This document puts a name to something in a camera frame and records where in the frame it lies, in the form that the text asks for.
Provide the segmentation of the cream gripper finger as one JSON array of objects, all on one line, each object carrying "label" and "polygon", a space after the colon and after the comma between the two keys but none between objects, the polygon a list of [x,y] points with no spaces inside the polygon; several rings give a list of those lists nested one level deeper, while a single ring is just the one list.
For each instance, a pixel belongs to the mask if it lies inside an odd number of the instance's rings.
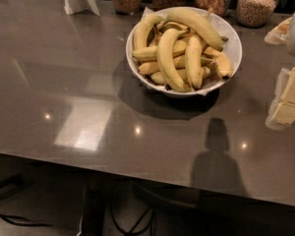
[{"label": "cream gripper finger", "polygon": [[274,101],[265,119],[265,125],[273,130],[282,131],[295,122],[295,105]]}]

